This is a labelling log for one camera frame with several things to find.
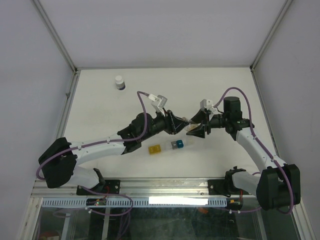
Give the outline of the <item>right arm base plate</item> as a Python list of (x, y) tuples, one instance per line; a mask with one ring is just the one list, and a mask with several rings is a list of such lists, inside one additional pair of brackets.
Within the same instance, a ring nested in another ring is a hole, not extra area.
[(256, 193), (257, 186), (257, 183), (249, 183), (237, 188), (231, 180), (225, 180), (224, 178), (207, 180), (207, 189), (210, 196), (222, 195), (230, 198), (232, 195), (252, 195)]

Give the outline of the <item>aluminium mounting rail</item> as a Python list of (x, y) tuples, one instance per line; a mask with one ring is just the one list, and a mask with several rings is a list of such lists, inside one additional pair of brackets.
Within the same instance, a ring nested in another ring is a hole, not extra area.
[[(131, 198), (147, 198), (159, 196), (178, 197), (222, 197), (223, 195), (209, 195), (209, 179), (223, 179), (223, 177), (209, 178), (120, 178), (107, 179), (120, 180), (119, 194)], [(31, 191), (31, 196), (36, 198), (66, 198), (81, 197), (76, 195), (79, 184), (67, 183), (58, 188), (48, 188), (45, 181), (36, 180)]]

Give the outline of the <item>white pill bottle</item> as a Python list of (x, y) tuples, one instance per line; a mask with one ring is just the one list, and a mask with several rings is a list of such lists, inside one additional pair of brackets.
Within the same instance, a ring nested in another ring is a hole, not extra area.
[(116, 85), (117, 89), (120, 91), (122, 91), (126, 88), (125, 81), (121, 75), (117, 75), (115, 77), (115, 85)]

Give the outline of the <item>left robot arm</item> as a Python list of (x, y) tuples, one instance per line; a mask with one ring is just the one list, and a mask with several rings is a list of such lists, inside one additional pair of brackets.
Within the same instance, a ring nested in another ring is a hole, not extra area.
[(98, 169), (83, 168), (82, 164), (132, 153), (142, 146), (143, 141), (161, 132), (176, 135), (188, 125), (185, 118), (177, 117), (168, 110), (157, 113), (156, 117), (140, 113), (124, 129), (94, 142), (72, 143), (60, 137), (39, 157), (36, 177), (45, 181), (49, 189), (74, 184), (89, 189), (93, 194), (100, 194), (105, 188), (103, 176)]

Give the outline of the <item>weekly pill organizer strip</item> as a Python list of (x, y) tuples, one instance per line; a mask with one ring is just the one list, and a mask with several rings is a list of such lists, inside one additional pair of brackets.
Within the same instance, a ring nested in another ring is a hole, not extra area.
[(195, 143), (192, 137), (182, 137), (174, 140), (166, 140), (159, 143), (153, 143), (147, 147), (147, 152), (150, 155), (156, 155), (168, 151), (180, 150), (187, 148)]

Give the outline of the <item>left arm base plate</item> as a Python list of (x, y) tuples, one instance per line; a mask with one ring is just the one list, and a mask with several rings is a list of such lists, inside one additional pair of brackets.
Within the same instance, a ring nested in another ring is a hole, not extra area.
[[(97, 186), (91, 188), (92, 191), (102, 194), (119, 194), (121, 180), (120, 179), (104, 179), (104, 183), (99, 183)], [(92, 195), (89, 191), (78, 186), (76, 190), (77, 196)]]

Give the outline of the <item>clear bottle gold cap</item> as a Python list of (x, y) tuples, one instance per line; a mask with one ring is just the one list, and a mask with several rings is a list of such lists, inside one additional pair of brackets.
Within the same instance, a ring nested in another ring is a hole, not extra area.
[(196, 122), (190, 118), (183, 117), (182, 119), (188, 123), (188, 125), (186, 125), (183, 128), (186, 132), (190, 132), (191, 130), (197, 128), (200, 125), (199, 122)]

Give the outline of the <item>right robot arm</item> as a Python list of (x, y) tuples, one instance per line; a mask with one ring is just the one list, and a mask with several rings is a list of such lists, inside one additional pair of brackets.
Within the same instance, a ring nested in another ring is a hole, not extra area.
[(252, 121), (243, 118), (241, 101), (236, 96), (223, 99), (223, 112), (219, 112), (209, 99), (200, 102), (200, 109), (191, 118), (198, 126), (187, 135), (205, 138), (212, 129), (225, 129), (251, 157), (260, 175), (250, 174), (234, 167), (225, 173), (223, 183), (215, 190), (224, 196), (245, 191), (256, 197), (263, 210), (287, 207), (290, 214), (301, 201), (300, 170), (295, 164), (287, 164), (272, 153), (259, 139)]

